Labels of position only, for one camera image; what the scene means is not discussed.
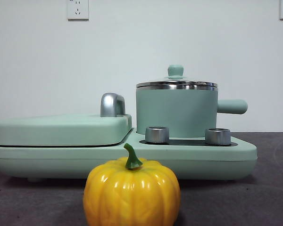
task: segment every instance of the pumpkin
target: pumpkin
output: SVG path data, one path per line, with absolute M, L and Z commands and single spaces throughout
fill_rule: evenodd
M 158 161 L 129 157 L 95 167 L 88 175 L 83 206 L 89 226 L 172 226 L 180 206 L 173 171 Z

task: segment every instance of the stove knob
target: stove knob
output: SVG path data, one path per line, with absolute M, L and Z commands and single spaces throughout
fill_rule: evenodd
M 160 126 L 151 126 L 146 128 L 146 142 L 149 143 L 168 143 L 169 128 Z
M 231 131 L 229 129 L 207 129 L 206 141 L 209 145 L 226 146 L 231 144 Z

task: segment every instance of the green pumpkin stem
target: green pumpkin stem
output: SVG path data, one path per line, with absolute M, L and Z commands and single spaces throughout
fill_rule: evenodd
M 142 165 L 142 162 L 137 158 L 133 147 L 130 144 L 125 143 L 124 148 L 129 152 L 126 168 L 128 170 L 139 168 Z

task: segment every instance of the gray surface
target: gray surface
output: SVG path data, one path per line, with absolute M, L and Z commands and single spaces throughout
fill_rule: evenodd
M 180 180 L 175 226 L 283 226 L 283 133 L 234 133 L 258 148 L 252 175 L 237 181 Z M 0 173 L 0 226 L 84 226 L 85 180 L 29 183 Z

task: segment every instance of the toy kitchen stove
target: toy kitchen stove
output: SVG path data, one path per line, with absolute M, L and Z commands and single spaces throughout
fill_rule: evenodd
M 245 101 L 218 100 L 217 84 L 186 79 L 180 65 L 136 87 L 137 128 L 115 93 L 103 95 L 100 115 L 0 121 L 0 171 L 30 181 L 87 178 L 94 167 L 126 156 L 129 143 L 178 179 L 233 180 L 252 172 L 257 148 L 216 128 L 217 113 L 245 113 Z

